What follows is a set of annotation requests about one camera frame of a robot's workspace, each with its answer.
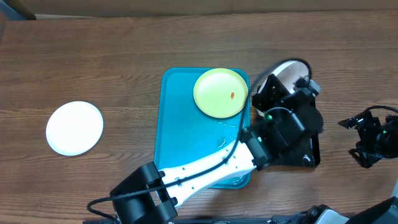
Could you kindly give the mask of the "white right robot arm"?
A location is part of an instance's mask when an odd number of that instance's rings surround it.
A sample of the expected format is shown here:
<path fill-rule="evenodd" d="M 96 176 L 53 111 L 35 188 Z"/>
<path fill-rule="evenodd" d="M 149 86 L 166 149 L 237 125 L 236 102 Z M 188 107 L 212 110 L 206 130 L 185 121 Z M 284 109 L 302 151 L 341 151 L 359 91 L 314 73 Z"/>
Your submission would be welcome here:
<path fill-rule="evenodd" d="M 348 153 L 363 168 L 370 168 L 381 159 L 397 158 L 397 116 L 386 116 L 386 123 L 381 124 L 369 110 L 352 118 L 342 120 L 340 126 L 354 128 L 360 141 Z M 391 198 L 349 218 L 348 223 L 394 224 L 397 223 L 397 197 Z"/>

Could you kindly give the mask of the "white plate with ketchup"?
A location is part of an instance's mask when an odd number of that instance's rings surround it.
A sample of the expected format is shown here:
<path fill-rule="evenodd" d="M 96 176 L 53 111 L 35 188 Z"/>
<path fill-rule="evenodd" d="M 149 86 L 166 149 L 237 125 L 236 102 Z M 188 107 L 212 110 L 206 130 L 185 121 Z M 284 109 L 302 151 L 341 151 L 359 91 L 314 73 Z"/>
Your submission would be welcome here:
<path fill-rule="evenodd" d="M 284 98 L 285 102 L 291 107 L 289 110 L 296 110 L 301 105 L 313 105 L 315 101 L 314 98 L 309 97 L 301 90 L 294 90 L 294 83 L 300 77 L 312 77 L 312 69 L 310 68 L 308 62 L 299 59 L 285 60 L 278 63 L 274 68 L 271 68 L 267 74 L 268 76 L 274 74 L 290 92 L 290 95 Z M 258 115 L 263 118 L 265 117 L 265 112 Z"/>

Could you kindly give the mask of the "yellow-green plate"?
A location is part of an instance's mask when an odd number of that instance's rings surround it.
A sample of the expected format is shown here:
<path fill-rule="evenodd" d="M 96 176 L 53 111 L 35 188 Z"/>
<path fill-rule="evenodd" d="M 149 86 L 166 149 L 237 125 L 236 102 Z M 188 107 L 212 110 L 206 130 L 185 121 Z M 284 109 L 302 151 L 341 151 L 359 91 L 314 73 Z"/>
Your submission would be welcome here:
<path fill-rule="evenodd" d="M 227 68 L 206 71 L 195 82 L 193 98 L 198 108 L 214 118 L 237 115 L 246 103 L 248 85 L 240 74 Z"/>

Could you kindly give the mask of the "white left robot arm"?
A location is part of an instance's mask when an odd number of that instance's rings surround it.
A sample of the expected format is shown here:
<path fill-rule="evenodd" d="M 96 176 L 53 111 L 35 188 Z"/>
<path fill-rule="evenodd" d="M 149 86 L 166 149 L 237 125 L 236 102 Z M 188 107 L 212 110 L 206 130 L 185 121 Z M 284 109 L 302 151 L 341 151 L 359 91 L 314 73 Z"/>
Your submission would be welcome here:
<path fill-rule="evenodd" d="M 219 151 L 178 167 L 158 170 L 140 166 L 110 196 L 119 223 L 165 223 L 177 216 L 188 198 L 221 181 L 274 165 L 316 167 L 320 163 L 318 133 L 323 118 L 315 107 L 320 87 L 300 77 L 287 87 L 273 74 L 252 96 L 263 113 L 256 124 Z"/>

